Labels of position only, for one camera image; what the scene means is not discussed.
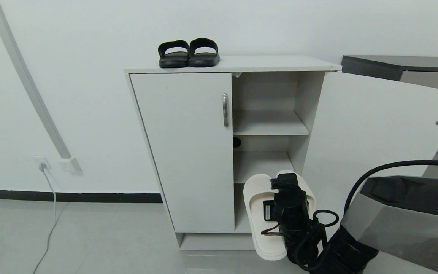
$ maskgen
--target slide sandal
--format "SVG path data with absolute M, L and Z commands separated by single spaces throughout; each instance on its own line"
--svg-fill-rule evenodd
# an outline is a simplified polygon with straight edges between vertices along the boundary
M 195 53 L 198 48 L 212 48 L 216 53 L 202 52 Z M 219 63 L 219 49 L 216 42 L 207 38 L 197 38 L 190 42 L 190 58 L 188 65 L 191 67 L 213 67 Z
M 289 170 L 282 170 L 278 174 L 294 173 Z M 266 174 L 251 176 L 244 184 L 243 195 L 246 213 L 250 222 L 254 249 L 258 256 L 264 260 L 281 260 L 287 255 L 287 249 L 281 236 L 261 235 L 261 231 L 274 227 L 277 222 L 266 222 L 264 220 L 263 201 L 273 200 L 278 190 L 271 189 L 270 177 Z M 312 217 L 315 211 L 315 198 L 305 180 L 297 174 L 298 185 L 307 194 L 309 201 L 309 216 Z
M 176 51 L 165 54 L 170 48 L 184 48 L 187 52 Z M 176 40 L 173 42 L 165 42 L 158 46 L 158 54 L 160 60 L 158 66 L 160 68 L 183 68 L 188 66 L 189 46 L 184 40 Z

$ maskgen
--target white slide sandal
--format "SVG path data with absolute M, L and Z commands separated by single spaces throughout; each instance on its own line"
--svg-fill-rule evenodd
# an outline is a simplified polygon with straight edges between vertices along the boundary
M 282 170 L 278 174 L 294 173 L 290 170 Z M 281 260 L 287 255 L 287 249 L 281 236 L 261 235 L 261 231 L 274 227 L 276 222 L 264 221 L 263 201 L 273 200 L 274 194 L 278 190 L 271 189 L 271 177 L 266 174 L 256 174 L 251 176 L 243 188 L 244 204 L 250 222 L 254 249 L 258 256 L 264 260 Z M 306 181 L 297 174 L 297 181 L 300 188 L 306 192 L 309 201 L 309 216 L 312 217 L 315 211 L 315 197 L 307 185 Z

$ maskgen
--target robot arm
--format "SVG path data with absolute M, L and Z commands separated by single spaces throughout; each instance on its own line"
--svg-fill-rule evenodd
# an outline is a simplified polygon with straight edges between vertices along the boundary
M 302 207 L 296 206 L 303 201 L 292 203 L 285 195 L 292 193 L 292 187 L 278 185 L 280 177 L 273 179 L 272 187 L 280 190 L 273 216 L 290 261 L 312 274 L 360 274 L 381 250 L 438 272 L 438 179 L 369 178 L 380 170 L 410 165 L 438 165 L 438 160 L 391 163 L 364 174 L 349 193 L 341 226 L 328 242 L 324 230 L 328 225 L 319 224 L 316 218 L 306 220 Z M 317 257 L 311 249 L 320 241 L 324 249 Z

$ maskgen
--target cabinet shelf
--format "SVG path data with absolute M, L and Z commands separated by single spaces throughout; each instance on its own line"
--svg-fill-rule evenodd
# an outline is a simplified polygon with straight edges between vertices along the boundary
M 249 177 L 259 173 L 274 178 L 280 170 L 294 171 L 288 154 L 284 151 L 241 151 L 235 152 L 233 157 L 234 183 L 236 184 L 244 184 Z
M 309 135 L 293 110 L 233 110 L 233 135 Z

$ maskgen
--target white wall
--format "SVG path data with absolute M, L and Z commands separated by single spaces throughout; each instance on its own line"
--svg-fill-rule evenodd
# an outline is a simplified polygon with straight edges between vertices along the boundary
M 438 56 L 438 1 L 2 0 L 21 53 L 84 175 L 58 154 L 0 41 L 0 189 L 157 193 L 123 69 L 157 61 L 161 42 L 214 39 L 221 54 Z

